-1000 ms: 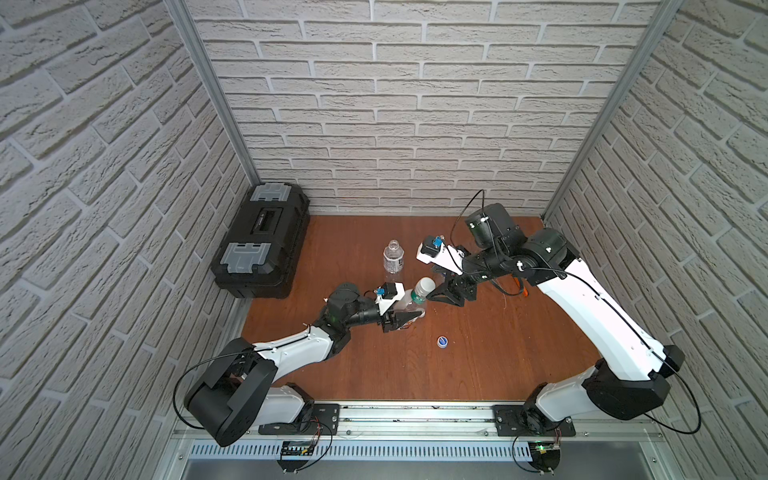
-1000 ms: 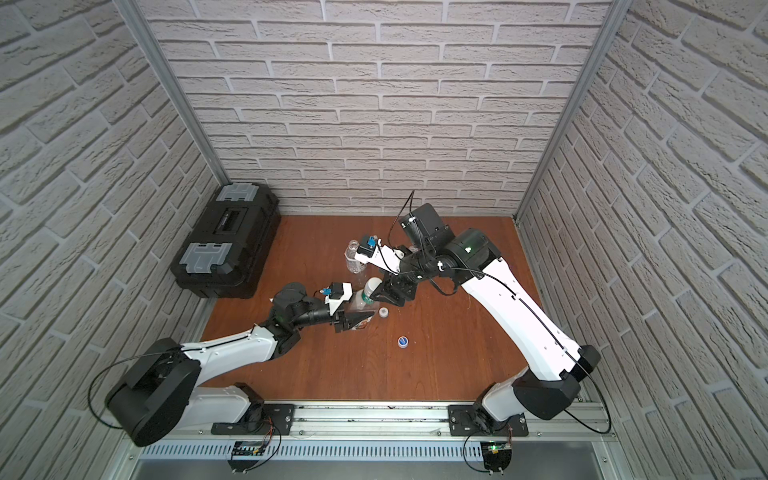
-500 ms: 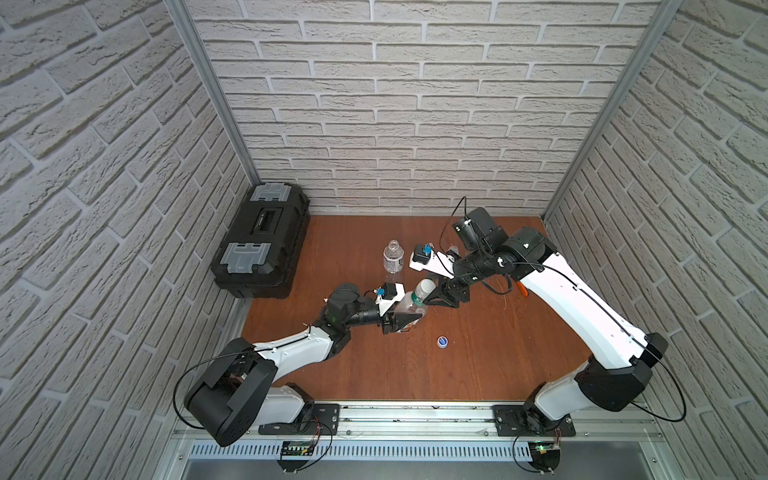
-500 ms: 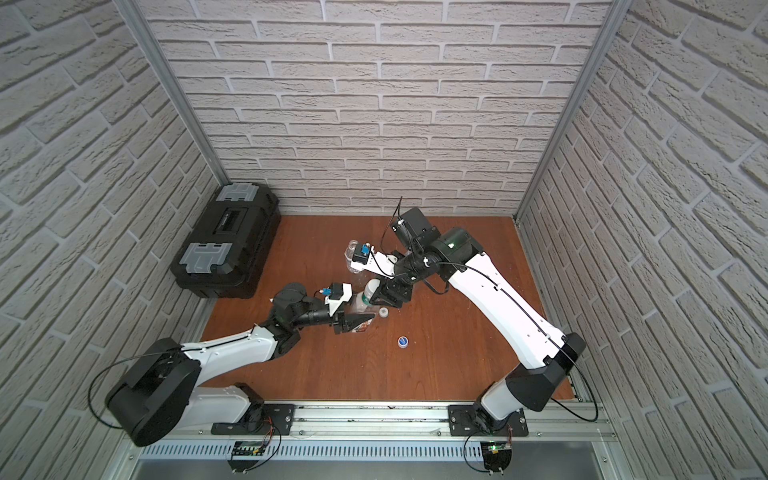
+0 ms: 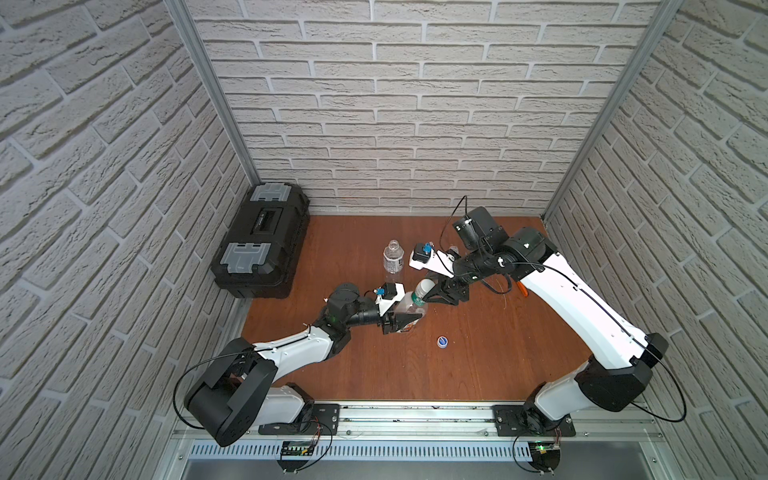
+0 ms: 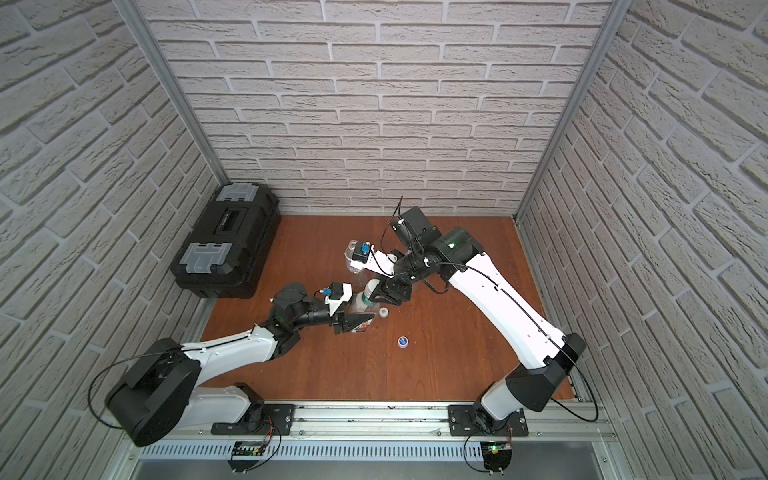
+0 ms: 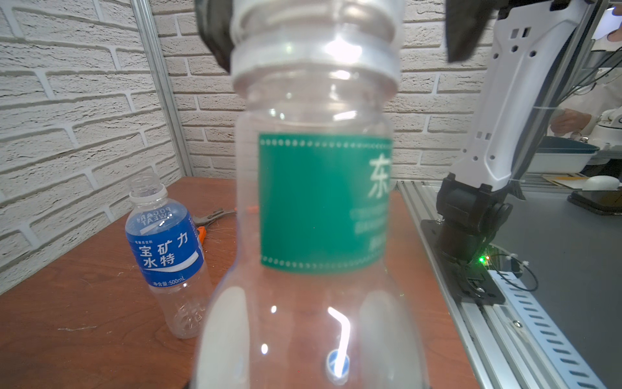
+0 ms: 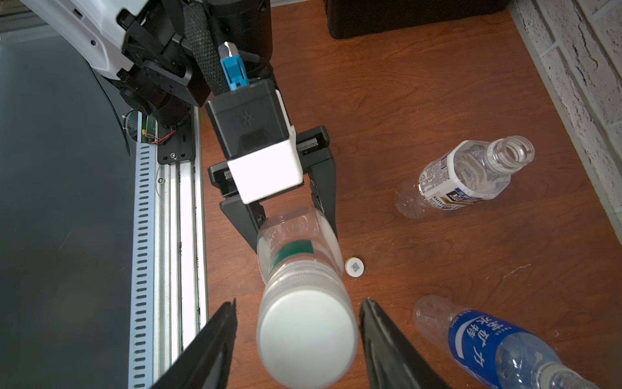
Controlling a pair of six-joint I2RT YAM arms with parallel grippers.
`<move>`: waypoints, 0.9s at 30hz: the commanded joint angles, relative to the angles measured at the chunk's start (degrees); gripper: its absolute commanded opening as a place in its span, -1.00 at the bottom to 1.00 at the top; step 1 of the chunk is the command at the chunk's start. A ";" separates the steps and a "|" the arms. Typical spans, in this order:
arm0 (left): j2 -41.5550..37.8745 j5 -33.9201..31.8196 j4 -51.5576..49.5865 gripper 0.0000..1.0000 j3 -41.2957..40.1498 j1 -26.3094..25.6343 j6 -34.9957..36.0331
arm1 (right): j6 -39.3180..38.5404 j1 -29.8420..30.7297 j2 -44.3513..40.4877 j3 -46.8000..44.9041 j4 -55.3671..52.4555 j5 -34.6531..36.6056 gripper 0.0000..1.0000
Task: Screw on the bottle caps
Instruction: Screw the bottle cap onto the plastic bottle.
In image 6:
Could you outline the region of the grey white bottle cap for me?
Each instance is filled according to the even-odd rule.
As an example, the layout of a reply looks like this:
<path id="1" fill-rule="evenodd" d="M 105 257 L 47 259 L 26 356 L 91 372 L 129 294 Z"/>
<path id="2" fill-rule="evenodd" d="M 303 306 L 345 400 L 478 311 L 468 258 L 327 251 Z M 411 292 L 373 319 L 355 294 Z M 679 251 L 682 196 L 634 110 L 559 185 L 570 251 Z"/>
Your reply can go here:
<path id="1" fill-rule="evenodd" d="M 376 288 L 379 286 L 379 284 L 380 284 L 380 280 L 374 278 L 369 280 L 368 283 L 365 285 L 363 293 L 368 300 L 373 298 L 374 292 Z"/>

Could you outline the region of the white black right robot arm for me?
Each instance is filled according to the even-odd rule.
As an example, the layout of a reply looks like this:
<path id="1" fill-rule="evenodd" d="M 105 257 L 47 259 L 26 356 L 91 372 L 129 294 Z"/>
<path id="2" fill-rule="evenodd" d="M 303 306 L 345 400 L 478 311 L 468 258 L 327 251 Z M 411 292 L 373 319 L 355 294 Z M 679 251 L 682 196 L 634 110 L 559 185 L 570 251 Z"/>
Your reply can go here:
<path id="1" fill-rule="evenodd" d="M 473 405 L 473 422 L 484 432 L 502 428 L 521 410 L 540 412 L 577 366 L 586 343 L 550 324 L 504 279 L 483 247 L 466 230 L 442 234 L 435 228 L 415 234 L 404 222 L 394 229 L 407 248 L 395 260 L 366 242 L 357 246 L 352 263 L 377 274 L 375 303 L 400 305 L 412 285 L 437 274 L 448 287 L 466 296 L 514 350 L 519 364 L 489 386 Z"/>

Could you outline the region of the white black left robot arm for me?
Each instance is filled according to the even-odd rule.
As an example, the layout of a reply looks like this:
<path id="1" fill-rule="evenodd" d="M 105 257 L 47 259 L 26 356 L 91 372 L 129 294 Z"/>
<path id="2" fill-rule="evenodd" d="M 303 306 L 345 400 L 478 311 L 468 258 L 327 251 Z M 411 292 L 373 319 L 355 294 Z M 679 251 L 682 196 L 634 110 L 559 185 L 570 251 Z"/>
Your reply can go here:
<path id="1" fill-rule="evenodd" d="M 260 397 L 243 383 L 211 388 L 207 381 L 282 357 L 307 327 L 329 325 L 335 333 L 355 332 L 376 316 L 368 310 L 346 312 L 353 300 L 348 283 L 334 283 L 323 293 L 319 299 L 303 285 L 291 283 L 274 296 L 267 319 L 249 330 L 198 343 L 156 341 L 106 395 L 107 410 L 139 447 L 179 428 L 246 420 L 259 408 Z"/>

